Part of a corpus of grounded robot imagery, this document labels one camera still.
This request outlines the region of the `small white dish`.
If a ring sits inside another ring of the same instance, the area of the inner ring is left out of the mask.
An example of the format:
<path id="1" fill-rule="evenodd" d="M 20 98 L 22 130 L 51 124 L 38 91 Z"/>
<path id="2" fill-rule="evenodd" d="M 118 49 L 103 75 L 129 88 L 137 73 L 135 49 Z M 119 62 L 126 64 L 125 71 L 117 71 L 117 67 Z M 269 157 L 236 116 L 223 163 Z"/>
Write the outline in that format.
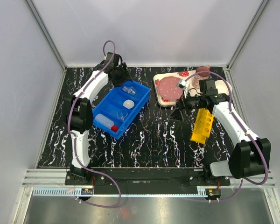
<path id="1" fill-rule="evenodd" d="M 133 109 L 135 106 L 135 103 L 132 100 L 127 99 L 123 102 L 123 106 L 127 109 Z"/>

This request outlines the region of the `white wash bottle red cap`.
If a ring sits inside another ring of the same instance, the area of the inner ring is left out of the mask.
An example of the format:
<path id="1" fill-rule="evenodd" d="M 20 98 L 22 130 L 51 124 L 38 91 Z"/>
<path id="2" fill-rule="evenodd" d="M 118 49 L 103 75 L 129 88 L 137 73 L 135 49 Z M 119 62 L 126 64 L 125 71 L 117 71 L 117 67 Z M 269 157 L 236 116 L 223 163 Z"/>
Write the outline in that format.
<path id="1" fill-rule="evenodd" d="M 107 118 L 105 115 L 99 113 L 98 115 L 96 115 L 95 117 L 95 121 L 97 121 L 98 123 L 100 123 L 101 125 L 109 128 L 110 130 L 117 132 L 118 131 L 118 127 L 114 124 L 114 122 L 112 120 L 110 120 L 109 118 Z"/>

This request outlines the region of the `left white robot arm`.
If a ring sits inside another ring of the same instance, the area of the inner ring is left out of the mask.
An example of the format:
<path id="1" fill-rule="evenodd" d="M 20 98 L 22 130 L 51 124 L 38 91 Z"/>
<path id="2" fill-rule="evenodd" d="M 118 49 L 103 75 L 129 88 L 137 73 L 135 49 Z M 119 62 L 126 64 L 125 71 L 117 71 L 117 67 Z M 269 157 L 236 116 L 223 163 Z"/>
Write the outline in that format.
<path id="1" fill-rule="evenodd" d="M 82 185 L 91 181 L 91 173 L 88 170 L 90 163 L 88 135 L 94 120 L 91 106 L 94 98 L 109 82 L 119 87 L 131 80 L 122 56 L 109 52 L 105 59 L 93 68 L 86 83 L 72 96 L 66 98 L 65 123 L 72 144 L 70 179 L 75 178 Z"/>

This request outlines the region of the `glass flask with stopper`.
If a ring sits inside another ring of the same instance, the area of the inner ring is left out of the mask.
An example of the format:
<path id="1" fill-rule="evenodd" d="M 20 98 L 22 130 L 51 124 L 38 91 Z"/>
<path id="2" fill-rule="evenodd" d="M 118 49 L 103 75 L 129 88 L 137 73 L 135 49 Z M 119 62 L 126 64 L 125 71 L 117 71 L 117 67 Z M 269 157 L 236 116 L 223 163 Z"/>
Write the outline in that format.
<path id="1" fill-rule="evenodd" d="M 126 93 L 126 94 L 128 94 L 128 95 L 130 95 L 130 96 L 132 96 L 132 97 L 136 97 L 136 95 L 137 95 L 137 90 L 136 90 L 136 88 L 134 87 L 134 86 L 127 86 L 127 85 L 124 85 L 123 87 L 122 87 L 122 91 L 124 92 L 124 93 Z"/>

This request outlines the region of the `yellow test tube rack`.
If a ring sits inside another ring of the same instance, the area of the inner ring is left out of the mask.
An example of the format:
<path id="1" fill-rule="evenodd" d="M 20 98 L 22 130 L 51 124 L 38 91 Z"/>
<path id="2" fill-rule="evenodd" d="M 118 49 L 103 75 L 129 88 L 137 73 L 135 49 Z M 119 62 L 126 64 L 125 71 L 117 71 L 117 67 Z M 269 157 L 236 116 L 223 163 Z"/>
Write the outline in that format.
<path id="1" fill-rule="evenodd" d="M 206 140 L 210 137 L 213 119 L 214 116 L 209 110 L 199 109 L 190 140 L 205 144 Z"/>

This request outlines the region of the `blue compartment bin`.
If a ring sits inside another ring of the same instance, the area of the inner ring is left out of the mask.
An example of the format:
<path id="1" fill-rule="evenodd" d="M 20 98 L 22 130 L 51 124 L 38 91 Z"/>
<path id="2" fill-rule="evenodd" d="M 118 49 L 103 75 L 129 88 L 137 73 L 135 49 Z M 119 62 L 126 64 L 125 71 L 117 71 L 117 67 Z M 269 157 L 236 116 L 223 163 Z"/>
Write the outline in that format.
<path id="1" fill-rule="evenodd" d="M 126 81 L 112 88 L 93 110 L 93 125 L 119 139 L 148 102 L 150 88 Z"/>

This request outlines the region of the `small glass beaker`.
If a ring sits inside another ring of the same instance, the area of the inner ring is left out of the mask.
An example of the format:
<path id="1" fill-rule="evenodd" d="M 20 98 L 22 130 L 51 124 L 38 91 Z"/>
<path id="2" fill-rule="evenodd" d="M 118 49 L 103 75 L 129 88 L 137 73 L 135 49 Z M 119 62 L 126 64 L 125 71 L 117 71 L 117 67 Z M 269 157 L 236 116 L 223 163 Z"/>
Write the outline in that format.
<path id="1" fill-rule="evenodd" d="M 126 118 L 128 117 L 128 112 L 124 109 L 121 109 L 117 112 L 117 119 L 124 122 Z"/>

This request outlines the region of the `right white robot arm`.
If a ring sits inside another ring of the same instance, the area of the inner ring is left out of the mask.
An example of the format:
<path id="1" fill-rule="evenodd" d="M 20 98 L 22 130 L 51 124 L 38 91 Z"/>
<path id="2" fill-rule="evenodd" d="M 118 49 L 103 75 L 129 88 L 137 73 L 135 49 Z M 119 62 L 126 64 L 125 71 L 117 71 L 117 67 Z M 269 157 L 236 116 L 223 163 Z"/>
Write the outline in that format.
<path id="1" fill-rule="evenodd" d="M 234 149 L 228 160 L 213 162 L 210 169 L 203 172 L 203 181 L 213 185 L 221 176 L 246 179 L 264 175 L 259 182 L 263 184 L 268 178 L 271 143 L 267 138 L 260 138 L 237 114 L 231 99 L 229 86 L 227 93 L 218 90 L 214 79 L 200 81 L 200 94 L 182 95 L 176 101 L 174 112 L 183 118 L 183 110 L 207 109 L 216 118 L 229 135 Z"/>

